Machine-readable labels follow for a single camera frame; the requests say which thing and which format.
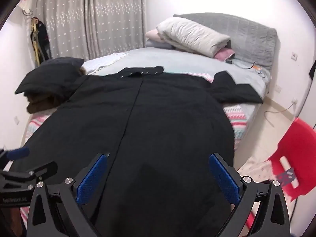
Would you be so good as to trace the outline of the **hanging dark clothes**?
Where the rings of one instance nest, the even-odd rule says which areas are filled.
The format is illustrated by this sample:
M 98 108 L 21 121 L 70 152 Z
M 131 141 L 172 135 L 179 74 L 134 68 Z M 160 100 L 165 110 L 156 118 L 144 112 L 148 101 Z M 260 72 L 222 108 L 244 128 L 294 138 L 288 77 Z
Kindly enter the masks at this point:
M 35 56 L 35 67 L 51 59 L 50 43 L 45 24 L 38 18 L 31 19 L 31 43 Z

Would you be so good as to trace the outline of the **folded brown garment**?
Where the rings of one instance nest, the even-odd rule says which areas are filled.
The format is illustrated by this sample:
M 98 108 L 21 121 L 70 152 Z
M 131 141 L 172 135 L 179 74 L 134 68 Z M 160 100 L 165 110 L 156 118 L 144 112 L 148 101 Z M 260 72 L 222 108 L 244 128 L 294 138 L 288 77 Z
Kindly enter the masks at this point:
M 81 67 L 80 71 L 83 73 L 83 76 L 86 74 L 86 70 Z M 68 91 L 65 92 L 64 95 L 57 94 L 29 94 L 24 96 L 27 98 L 29 104 L 27 106 L 27 111 L 30 114 L 56 108 L 60 106 L 62 103 L 66 102 L 70 96 L 75 92 L 75 86 L 77 81 L 75 81 Z

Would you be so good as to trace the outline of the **red plastic chair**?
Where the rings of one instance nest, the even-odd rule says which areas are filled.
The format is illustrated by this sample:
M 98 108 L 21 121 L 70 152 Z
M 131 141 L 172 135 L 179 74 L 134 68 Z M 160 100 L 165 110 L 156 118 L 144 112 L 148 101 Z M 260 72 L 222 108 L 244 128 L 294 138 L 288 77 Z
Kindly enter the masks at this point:
M 238 170 L 254 181 L 278 180 L 289 212 L 291 234 L 303 236 L 315 216 L 315 130 L 296 118 L 268 159 L 251 157 Z

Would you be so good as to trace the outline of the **folded black quilted jacket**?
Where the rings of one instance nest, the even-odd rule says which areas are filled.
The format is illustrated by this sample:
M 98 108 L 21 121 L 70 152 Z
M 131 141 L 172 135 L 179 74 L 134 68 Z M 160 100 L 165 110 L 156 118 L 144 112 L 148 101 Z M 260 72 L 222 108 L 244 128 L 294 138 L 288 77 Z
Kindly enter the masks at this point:
M 23 78 L 15 93 L 64 95 L 83 76 L 82 58 L 60 57 L 46 60 Z

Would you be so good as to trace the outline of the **pink pillow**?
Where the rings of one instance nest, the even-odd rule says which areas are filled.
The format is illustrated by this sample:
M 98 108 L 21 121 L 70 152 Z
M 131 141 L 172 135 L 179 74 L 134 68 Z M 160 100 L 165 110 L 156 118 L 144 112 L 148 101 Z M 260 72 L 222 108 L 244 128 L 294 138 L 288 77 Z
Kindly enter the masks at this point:
M 230 48 L 222 48 L 220 49 L 214 56 L 216 60 L 219 60 L 221 62 L 225 62 L 226 60 L 232 59 L 235 56 L 235 52 L 233 49 Z

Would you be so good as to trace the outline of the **light grey bed sheet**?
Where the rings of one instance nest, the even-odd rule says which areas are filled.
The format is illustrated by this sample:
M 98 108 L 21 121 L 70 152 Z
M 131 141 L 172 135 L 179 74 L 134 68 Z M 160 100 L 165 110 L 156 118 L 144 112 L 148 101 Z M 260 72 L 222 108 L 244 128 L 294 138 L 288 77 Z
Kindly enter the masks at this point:
M 267 79 L 255 70 L 178 50 L 141 48 L 88 60 L 84 103 L 98 118 L 123 113 L 130 126 L 229 126 L 226 107 L 257 114 Z

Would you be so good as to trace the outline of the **grey padded headboard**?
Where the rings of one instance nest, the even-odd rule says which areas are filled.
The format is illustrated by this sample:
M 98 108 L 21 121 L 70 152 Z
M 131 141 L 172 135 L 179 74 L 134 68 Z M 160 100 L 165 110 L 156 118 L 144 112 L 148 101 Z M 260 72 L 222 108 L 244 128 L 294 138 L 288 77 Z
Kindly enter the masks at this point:
M 277 31 L 260 23 L 222 13 L 175 14 L 230 36 L 235 58 L 270 71 L 274 63 Z

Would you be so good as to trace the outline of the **grey dotted curtain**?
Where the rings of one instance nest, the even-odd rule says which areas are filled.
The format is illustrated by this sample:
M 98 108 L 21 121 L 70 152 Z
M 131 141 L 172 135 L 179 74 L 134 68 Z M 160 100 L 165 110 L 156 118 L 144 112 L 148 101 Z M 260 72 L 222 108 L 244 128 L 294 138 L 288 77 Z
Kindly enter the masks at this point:
M 32 0 L 52 58 L 91 60 L 145 45 L 145 0 Z

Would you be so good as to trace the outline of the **pink folded cloth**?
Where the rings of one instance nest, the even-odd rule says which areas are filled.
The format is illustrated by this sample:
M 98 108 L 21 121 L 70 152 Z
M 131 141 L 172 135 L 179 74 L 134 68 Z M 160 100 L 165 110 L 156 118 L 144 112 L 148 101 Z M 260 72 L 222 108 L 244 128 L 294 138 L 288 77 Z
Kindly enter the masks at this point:
M 164 43 L 165 41 L 163 40 L 163 38 L 161 38 L 159 36 L 159 33 L 157 31 L 157 29 L 152 29 L 150 31 L 148 31 L 146 34 L 145 34 L 146 38 L 152 40 L 152 41 L 155 41 L 155 42 L 161 42 L 161 43 Z

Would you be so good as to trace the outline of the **folded cream duvet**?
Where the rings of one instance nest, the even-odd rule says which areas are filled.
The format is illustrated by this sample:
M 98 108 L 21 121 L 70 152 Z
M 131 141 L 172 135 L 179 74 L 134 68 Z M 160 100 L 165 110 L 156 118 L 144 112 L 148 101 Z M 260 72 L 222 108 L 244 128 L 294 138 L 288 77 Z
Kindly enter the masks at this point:
M 160 38 L 177 49 L 209 58 L 213 58 L 230 41 L 228 35 L 180 17 L 162 21 L 156 30 Z

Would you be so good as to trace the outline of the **wall power socket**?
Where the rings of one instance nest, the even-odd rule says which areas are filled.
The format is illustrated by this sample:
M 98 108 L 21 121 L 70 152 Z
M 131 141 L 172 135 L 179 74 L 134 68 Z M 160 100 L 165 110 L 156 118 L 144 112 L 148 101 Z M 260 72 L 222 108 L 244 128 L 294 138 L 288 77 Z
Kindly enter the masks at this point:
M 291 54 L 291 59 L 296 61 L 297 60 L 297 54 L 296 53 L 292 53 Z

